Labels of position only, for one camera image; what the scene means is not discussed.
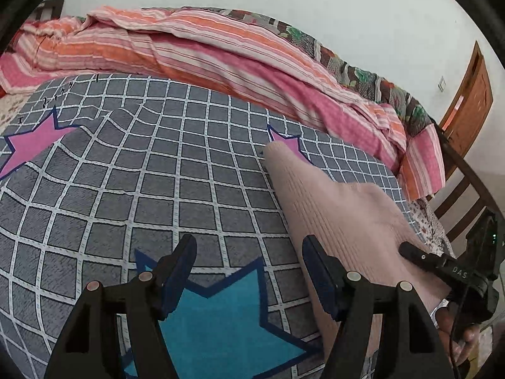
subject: brown door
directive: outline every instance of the brown door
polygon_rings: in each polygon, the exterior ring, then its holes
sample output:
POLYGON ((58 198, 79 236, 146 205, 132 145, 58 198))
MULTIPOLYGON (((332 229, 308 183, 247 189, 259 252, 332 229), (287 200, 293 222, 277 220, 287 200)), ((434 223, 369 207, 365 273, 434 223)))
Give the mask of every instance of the brown door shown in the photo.
MULTIPOLYGON (((491 84, 484 57, 475 42, 474 52, 454 101, 440 126, 450 144, 464 157, 479 134, 493 102, 491 84)), ((455 170, 452 162, 444 160, 448 178, 455 170)))

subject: silver rivet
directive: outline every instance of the silver rivet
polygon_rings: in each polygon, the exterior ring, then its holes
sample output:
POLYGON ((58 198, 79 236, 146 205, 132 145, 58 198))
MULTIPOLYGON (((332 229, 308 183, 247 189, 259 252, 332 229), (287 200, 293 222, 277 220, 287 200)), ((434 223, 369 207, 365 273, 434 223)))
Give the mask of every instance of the silver rivet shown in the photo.
POLYGON ((348 272, 348 280, 353 280, 354 282, 357 282, 361 279, 361 275, 356 272, 356 271, 349 271, 348 272))
POLYGON ((138 276, 138 279, 141 281, 141 282, 147 282, 148 280, 151 280, 152 279, 152 273, 147 271, 147 272, 142 272, 139 276, 138 276))
POLYGON ((86 289, 88 291, 96 291, 100 286, 100 282, 96 280, 92 280, 88 285, 86 285, 86 289))
POLYGON ((410 282, 407 282, 406 280, 403 280, 400 282, 400 288, 403 289, 404 291, 411 291, 412 290, 412 284, 410 282))

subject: pink and orange striped blanket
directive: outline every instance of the pink and orange striped blanket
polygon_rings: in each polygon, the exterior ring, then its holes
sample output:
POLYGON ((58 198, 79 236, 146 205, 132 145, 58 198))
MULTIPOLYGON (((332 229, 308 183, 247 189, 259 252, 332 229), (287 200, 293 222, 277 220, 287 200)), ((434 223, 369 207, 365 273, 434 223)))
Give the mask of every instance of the pink and orange striped blanket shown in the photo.
POLYGON ((22 26, 0 58, 0 85, 29 93, 48 79, 115 71, 149 74, 262 105, 380 159, 409 201, 445 184, 433 125, 408 138, 391 106, 342 85, 318 62, 262 27, 195 9, 118 10, 22 26))

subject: pink star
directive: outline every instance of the pink star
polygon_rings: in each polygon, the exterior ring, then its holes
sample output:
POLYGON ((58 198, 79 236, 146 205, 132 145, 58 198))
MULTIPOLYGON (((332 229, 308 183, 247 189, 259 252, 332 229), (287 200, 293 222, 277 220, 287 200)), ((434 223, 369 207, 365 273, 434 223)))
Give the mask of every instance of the pink star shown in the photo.
POLYGON ((39 155, 44 149, 58 141, 65 134, 73 131, 76 127, 68 126, 60 128, 56 107, 54 107, 47 117, 33 130, 6 136, 5 140, 12 154, 0 170, 0 180, 39 155))
POLYGON ((275 131, 271 125, 268 125, 268 134, 272 141, 281 141, 287 145, 287 147, 294 152, 294 154, 304 162, 311 164, 310 160, 301 152, 300 147, 300 135, 294 135, 291 137, 284 137, 275 131))

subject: white wall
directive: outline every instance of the white wall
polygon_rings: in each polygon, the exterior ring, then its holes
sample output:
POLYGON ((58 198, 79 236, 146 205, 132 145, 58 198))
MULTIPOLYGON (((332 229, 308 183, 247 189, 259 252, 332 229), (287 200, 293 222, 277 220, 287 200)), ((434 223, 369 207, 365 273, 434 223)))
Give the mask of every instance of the white wall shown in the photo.
POLYGON ((505 149, 505 70, 454 0, 65 0, 64 14, 85 15, 103 4, 120 8, 216 6, 278 18, 313 35, 352 65, 410 91, 438 121, 459 87, 478 40, 494 104, 468 161, 476 170, 505 173, 505 158, 496 156, 497 150, 505 149), (447 82, 443 93, 437 87, 441 75, 447 82))

